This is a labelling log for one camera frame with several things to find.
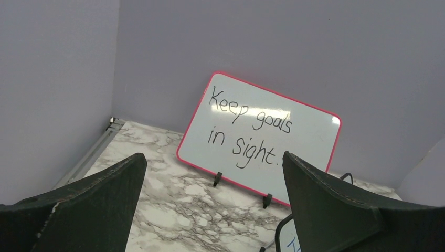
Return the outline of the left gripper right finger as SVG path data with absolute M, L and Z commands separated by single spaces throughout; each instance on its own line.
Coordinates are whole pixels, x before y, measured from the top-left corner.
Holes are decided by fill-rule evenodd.
M 444 251 L 444 208 L 364 190 L 285 152 L 282 168 L 303 251 Z

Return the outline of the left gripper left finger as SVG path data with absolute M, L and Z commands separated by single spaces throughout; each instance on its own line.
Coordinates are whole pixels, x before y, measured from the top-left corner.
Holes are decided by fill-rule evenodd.
M 142 153 L 1 206 L 1 251 L 125 251 L 147 161 Z

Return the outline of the black framed small whiteboard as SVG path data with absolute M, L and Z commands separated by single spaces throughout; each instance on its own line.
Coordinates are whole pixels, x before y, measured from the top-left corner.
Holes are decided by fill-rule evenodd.
M 272 251 L 272 246 L 276 251 L 301 251 L 292 214 L 277 225 L 274 240 L 262 246 L 259 251 Z

